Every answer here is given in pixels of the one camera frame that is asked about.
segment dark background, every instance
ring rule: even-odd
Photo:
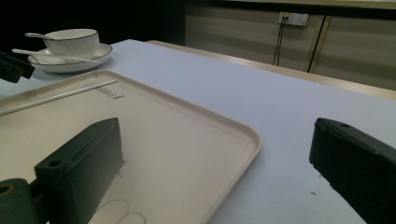
[[[39,38],[25,33],[46,34],[63,29],[90,28],[101,43],[126,39],[160,40],[184,45],[185,1],[7,1],[0,11],[0,51],[27,61],[28,55],[12,49],[38,51]]]

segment cable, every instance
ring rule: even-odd
[[[283,24],[282,24],[282,31],[280,32],[279,47],[277,47],[277,62],[276,62],[276,65],[277,65],[277,66],[279,66],[279,57],[280,57],[280,56],[279,56],[279,52],[280,52],[280,47],[282,46],[283,28],[285,28],[286,20],[287,20],[287,19],[285,19],[285,21],[284,21]]]
[[[323,21],[322,21],[322,23],[321,23],[321,25],[320,25],[320,30],[319,30],[318,38],[317,38],[317,41],[315,42],[314,50],[312,51],[312,56],[311,56],[311,60],[309,61],[308,69],[306,70],[307,73],[309,73],[309,72],[311,71],[312,62],[314,61],[315,53],[317,52],[318,42],[319,42],[319,40],[320,40],[321,32],[322,32],[322,30],[323,30],[323,25],[324,25],[324,22],[325,22],[325,21],[326,21],[326,16],[323,17]]]
[[[280,22],[280,25],[279,25],[279,32],[277,34],[277,43],[276,43],[273,64],[275,64],[275,60],[276,60],[276,56],[277,56],[277,65],[279,65],[279,51],[280,51],[280,46],[282,45],[283,28],[285,27],[285,23],[286,23],[287,19],[288,19],[287,17],[282,17],[282,21]]]

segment screw hole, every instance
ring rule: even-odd
[[[49,163],[49,166],[59,166],[61,164],[60,161],[52,161]]]
[[[1,186],[0,187],[0,194],[6,193],[7,191],[9,191],[10,187],[5,185],[5,186]]]

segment saucer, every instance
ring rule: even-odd
[[[107,44],[100,44],[99,50],[97,50],[90,58],[96,60],[99,63],[91,62],[78,62],[75,60],[59,60],[55,58],[46,58],[45,56],[30,55],[27,60],[29,63],[37,69],[41,69],[51,73],[72,73],[88,70],[94,68],[110,58],[111,51],[113,48]],[[42,49],[38,51],[40,53],[51,54],[48,49]]]

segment table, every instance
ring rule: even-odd
[[[309,163],[317,118],[396,147],[396,93],[162,42],[125,40],[110,70],[252,127],[262,150],[209,223],[364,223]],[[36,70],[0,99],[73,75]]]

